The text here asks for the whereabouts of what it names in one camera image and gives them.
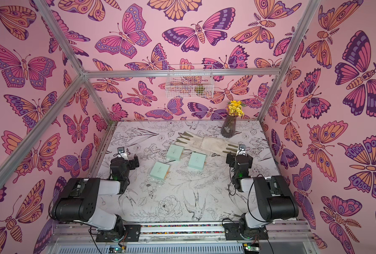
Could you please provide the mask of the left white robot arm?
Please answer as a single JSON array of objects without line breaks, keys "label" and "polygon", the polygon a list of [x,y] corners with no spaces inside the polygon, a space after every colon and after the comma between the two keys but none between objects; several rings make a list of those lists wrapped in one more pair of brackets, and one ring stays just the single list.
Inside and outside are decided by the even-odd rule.
[{"label": "left white robot arm", "polygon": [[51,219],[59,222],[86,224],[98,230],[106,240],[119,242],[126,238],[127,230],[121,216],[98,207],[103,196],[122,195],[130,185],[129,173],[139,167],[139,159],[126,159],[118,155],[111,160],[109,179],[72,178],[63,187],[49,209]]}]

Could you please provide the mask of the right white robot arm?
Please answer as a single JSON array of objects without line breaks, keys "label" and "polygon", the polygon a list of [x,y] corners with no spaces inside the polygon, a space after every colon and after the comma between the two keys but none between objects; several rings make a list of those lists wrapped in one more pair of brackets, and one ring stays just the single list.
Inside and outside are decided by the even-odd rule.
[{"label": "right white robot arm", "polygon": [[227,154],[234,194],[247,193],[248,211],[240,217],[236,228],[244,239],[268,239],[266,226],[276,220],[295,219],[299,208],[283,176],[251,177],[250,155]]}]

